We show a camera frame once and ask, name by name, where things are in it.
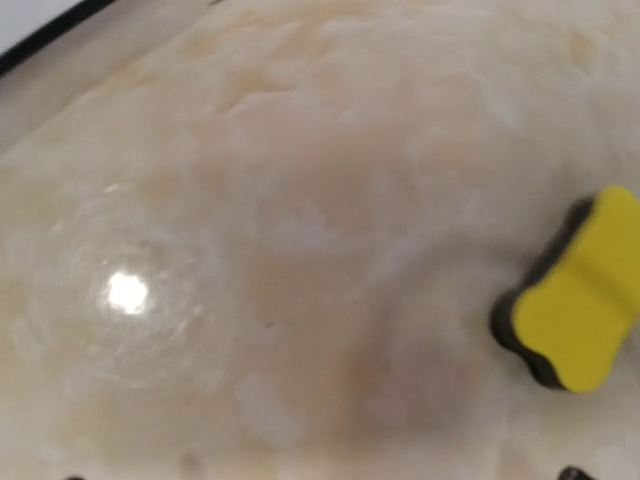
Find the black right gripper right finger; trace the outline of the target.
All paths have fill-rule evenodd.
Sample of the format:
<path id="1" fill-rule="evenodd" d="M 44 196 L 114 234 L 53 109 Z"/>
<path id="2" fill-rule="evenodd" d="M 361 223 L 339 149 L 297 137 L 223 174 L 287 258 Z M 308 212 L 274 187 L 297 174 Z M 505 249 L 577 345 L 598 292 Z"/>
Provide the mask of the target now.
<path id="1" fill-rule="evenodd" d="M 569 465 L 560 471 L 558 480 L 596 480 L 596 478 L 579 467 Z"/>

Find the yellow whiteboard eraser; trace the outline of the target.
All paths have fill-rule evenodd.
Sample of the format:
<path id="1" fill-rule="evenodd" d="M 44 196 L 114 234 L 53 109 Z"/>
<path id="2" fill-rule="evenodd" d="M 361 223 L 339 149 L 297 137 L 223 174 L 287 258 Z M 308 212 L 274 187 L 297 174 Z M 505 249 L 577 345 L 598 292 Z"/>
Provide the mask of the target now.
<path id="1" fill-rule="evenodd" d="M 496 341 L 550 389 L 585 393 L 608 377 L 639 317 L 639 200 L 610 185 L 577 200 L 490 314 Z"/>

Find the black framed whiteboard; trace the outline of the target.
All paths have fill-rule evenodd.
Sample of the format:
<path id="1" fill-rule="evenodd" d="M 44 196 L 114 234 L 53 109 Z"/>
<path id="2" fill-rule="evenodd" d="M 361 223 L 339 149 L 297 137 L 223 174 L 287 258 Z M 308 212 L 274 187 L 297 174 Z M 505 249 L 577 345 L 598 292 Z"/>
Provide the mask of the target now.
<path id="1" fill-rule="evenodd" d="M 114 0 L 80 1 L 39 26 L 24 39 L 21 39 L 17 44 L 2 53 L 1 76 L 6 76 L 46 46 L 114 3 Z"/>

